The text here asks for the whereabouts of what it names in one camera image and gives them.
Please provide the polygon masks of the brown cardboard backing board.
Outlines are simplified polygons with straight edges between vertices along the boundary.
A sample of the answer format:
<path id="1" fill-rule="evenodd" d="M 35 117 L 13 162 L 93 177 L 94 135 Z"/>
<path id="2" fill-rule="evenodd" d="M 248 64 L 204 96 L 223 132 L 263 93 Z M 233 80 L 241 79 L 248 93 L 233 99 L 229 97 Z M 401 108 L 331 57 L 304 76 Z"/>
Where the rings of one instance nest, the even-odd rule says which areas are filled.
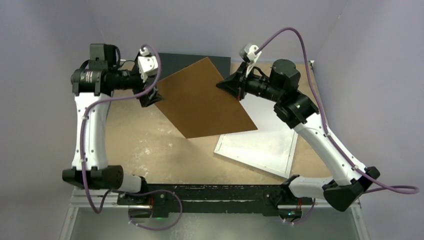
<path id="1" fill-rule="evenodd" d="M 257 130 L 241 103 L 217 88 L 222 80 L 205 57 L 158 82 L 156 107 L 186 139 Z"/>

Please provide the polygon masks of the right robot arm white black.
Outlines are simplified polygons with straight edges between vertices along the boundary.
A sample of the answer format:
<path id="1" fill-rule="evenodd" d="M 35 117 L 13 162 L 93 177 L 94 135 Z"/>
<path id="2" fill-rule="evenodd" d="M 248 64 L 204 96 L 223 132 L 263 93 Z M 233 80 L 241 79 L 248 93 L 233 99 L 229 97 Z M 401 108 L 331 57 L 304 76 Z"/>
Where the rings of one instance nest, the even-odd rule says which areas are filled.
<path id="1" fill-rule="evenodd" d="M 367 167 L 353 156 L 344 158 L 338 139 L 325 129 L 315 103 L 299 88 L 301 73 L 287 59 L 276 60 L 270 75 L 249 71 L 246 62 L 236 72 L 218 82 L 216 87 L 238 101 L 251 94 L 274 102 L 276 116 L 307 141 L 329 169 L 331 176 L 324 178 L 291 176 L 281 184 L 280 196 L 288 204 L 300 198 L 325 200 L 335 210 L 344 212 L 380 176 L 374 166 Z"/>

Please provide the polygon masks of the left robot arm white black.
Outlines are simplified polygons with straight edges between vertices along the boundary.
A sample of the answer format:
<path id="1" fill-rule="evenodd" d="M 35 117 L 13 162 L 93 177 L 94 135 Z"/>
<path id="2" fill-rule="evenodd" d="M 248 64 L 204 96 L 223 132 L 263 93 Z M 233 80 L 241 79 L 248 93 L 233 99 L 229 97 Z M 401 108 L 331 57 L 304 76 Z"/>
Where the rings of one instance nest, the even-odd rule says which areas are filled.
<path id="1" fill-rule="evenodd" d="M 123 63 L 117 46 L 92 43 L 89 59 L 71 75 L 77 138 L 71 168 L 63 170 L 62 179 L 81 189 L 129 192 L 130 199 L 142 205 L 149 199 L 145 179 L 108 163 L 106 122 L 111 103 L 119 100 L 114 96 L 117 90 L 132 90 L 132 97 L 142 107 L 162 99 L 157 87 L 162 64 L 158 52 L 148 44 L 139 49 L 131 70 L 124 70 Z"/>

